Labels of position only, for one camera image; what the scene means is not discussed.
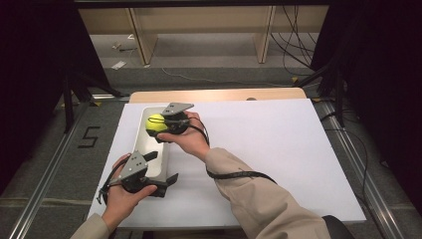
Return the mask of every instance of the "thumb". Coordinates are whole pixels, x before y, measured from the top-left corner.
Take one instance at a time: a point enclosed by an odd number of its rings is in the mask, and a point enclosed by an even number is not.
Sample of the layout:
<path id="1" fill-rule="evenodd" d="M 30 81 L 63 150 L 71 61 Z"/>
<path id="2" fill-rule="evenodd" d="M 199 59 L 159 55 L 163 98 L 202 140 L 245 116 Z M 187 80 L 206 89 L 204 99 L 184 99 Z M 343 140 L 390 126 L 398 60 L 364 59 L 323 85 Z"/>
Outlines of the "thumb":
<path id="1" fill-rule="evenodd" d="M 169 132 L 159 133 L 157 137 L 164 141 L 173 141 L 177 143 L 177 135 L 171 134 Z"/>
<path id="2" fill-rule="evenodd" d="M 148 185 L 142 188 L 140 191 L 136 192 L 134 194 L 134 198 L 136 200 L 136 203 L 142 200 L 143 198 L 151 195 L 155 190 L 157 189 L 157 186 L 155 185 Z"/>

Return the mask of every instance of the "metal rail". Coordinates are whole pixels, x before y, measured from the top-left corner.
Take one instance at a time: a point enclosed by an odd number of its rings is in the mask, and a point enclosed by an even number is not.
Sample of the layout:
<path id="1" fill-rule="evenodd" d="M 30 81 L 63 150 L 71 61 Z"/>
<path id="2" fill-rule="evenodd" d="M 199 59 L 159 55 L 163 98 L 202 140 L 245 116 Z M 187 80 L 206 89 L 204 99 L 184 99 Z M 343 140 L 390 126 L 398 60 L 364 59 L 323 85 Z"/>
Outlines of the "metal rail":
<path id="1" fill-rule="evenodd" d="M 330 104 L 324 104 L 323 109 L 327 114 L 330 114 L 335 111 L 334 107 Z M 365 162 L 357 153 L 356 148 L 354 147 L 353 143 L 350 140 L 350 137 L 346 131 L 341 131 L 343 128 L 340 127 L 338 121 L 334 118 L 330 118 L 330 123 L 335 129 L 339 129 L 336 132 L 336 135 L 341 142 L 347 157 L 353 166 L 353 169 L 356 172 L 356 175 L 361 183 L 363 183 L 364 174 L 366 173 L 365 179 L 365 194 L 369 199 L 373 210 L 378 217 L 378 220 L 384 229 L 384 232 L 388 238 L 396 239 L 396 238 L 404 238 L 397 221 L 388 208 L 387 203 L 385 202 L 384 198 L 382 197 L 381 193 L 379 192 L 378 188 L 375 185 L 375 182 L 372 179 L 372 176 L 368 171 L 365 172 Z"/>
<path id="2" fill-rule="evenodd" d="M 70 141 L 72 140 L 75 130 L 78 127 L 79 121 L 83 116 L 84 112 L 87 110 L 90 103 L 80 103 L 77 108 L 76 119 L 73 126 L 70 130 L 65 133 L 58 148 L 56 149 L 52 159 L 50 160 L 49 165 L 47 166 L 46 171 L 44 172 L 40 182 L 38 183 L 34 193 L 29 199 L 25 209 L 22 211 L 19 216 L 16 224 L 10 234 L 10 239 L 25 238 L 34 218 L 40 208 L 40 205 L 43 201 L 44 196 L 47 193 L 47 190 L 50 187 L 51 182 L 56 175 L 57 169 L 59 168 L 68 148 Z"/>

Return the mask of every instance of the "tennis ball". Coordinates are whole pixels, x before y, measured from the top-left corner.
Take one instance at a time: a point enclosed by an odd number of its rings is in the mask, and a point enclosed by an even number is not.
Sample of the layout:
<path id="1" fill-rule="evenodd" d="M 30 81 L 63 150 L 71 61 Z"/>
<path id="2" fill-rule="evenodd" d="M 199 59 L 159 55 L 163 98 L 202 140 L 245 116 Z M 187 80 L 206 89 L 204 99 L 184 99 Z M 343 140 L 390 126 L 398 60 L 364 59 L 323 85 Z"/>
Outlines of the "tennis ball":
<path id="1" fill-rule="evenodd" d="M 145 123 L 146 130 L 163 131 L 167 129 L 167 125 L 164 123 L 164 117 L 160 114 L 150 116 Z"/>

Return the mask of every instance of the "white table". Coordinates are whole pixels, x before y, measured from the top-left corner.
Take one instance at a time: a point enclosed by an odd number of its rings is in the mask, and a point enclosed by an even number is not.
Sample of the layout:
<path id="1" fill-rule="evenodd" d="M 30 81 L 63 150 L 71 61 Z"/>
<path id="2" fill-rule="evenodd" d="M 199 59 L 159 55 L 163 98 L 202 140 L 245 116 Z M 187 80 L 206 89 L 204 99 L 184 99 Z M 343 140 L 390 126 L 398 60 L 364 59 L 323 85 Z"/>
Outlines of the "white table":
<path id="1" fill-rule="evenodd" d="M 344 222 L 365 217 L 353 195 L 310 100 L 194 103 L 212 147 L 224 147 L 287 188 L 298 203 Z M 121 115 L 99 188 L 114 162 L 133 149 L 141 113 L 158 104 L 127 104 Z M 230 204 L 218 192 L 204 164 L 172 143 L 168 175 L 178 181 L 164 198 L 142 200 L 120 227 L 143 230 L 237 227 Z M 93 199 L 89 213 L 102 214 Z"/>

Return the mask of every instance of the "sleeve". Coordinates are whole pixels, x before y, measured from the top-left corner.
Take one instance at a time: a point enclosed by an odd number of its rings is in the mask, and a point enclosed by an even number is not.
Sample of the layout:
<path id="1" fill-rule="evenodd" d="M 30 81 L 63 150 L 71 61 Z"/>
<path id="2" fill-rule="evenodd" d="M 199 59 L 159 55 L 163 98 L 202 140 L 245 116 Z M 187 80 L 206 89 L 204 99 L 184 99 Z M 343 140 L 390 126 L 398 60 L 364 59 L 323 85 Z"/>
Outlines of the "sleeve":
<path id="1" fill-rule="evenodd" d="M 205 162 L 207 170 L 216 174 L 253 170 L 222 148 L 210 149 Z M 269 179 L 242 177 L 215 182 L 248 238 L 330 238 L 321 217 L 300 207 L 289 191 Z"/>
<path id="2" fill-rule="evenodd" d="M 71 239 L 107 239 L 109 235 L 106 223 L 98 214 L 93 214 L 75 232 Z"/>

